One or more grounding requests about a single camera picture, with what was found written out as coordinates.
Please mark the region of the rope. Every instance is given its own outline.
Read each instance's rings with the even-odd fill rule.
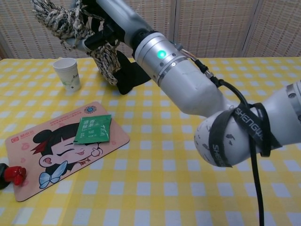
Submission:
[[[33,12],[37,20],[61,40],[61,45],[67,50],[76,49],[79,40],[86,39],[94,34],[83,23],[82,2],[75,0],[74,8],[66,10],[62,6],[56,6],[50,0],[31,0]],[[74,45],[68,44],[65,40],[75,38]],[[116,48],[109,43],[86,54],[92,57],[103,77],[111,84],[116,85],[117,79],[113,73],[120,69],[117,59]]]

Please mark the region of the yellow checkered tablecloth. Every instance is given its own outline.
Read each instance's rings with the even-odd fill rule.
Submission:
[[[232,169],[206,163],[193,144],[203,118],[181,113],[152,81],[121,96],[90,58],[78,59],[82,89],[67,94],[54,61],[0,61],[0,162],[8,162],[7,137],[93,101],[102,103],[131,141],[27,201],[16,202],[12,186],[2,190],[0,225],[258,225],[250,160]],[[301,74],[297,57],[203,62],[250,102]],[[266,225],[301,225],[301,145],[258,156],[258,163]]]

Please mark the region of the white paper cup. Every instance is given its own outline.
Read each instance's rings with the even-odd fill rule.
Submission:
[[[62,58],[53,63],[53,68],[68,92],[76,92],[80,89],[79,72],[75,59]]]

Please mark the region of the green sachet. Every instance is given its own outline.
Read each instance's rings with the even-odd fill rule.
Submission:
[[[91,144],[110,140],[111,115],[83,117],[74,139],[75,144]]]

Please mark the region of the pink mouse pad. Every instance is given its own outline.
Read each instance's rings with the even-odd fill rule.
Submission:
[[[9,166],[27,170],[23,184],[14,186],[16,200],[25,201],[127,144],[129,136],[113,119],[108,142],[73,144],[82,117],[106,114],[100,103],[93,102],[7,138]]]

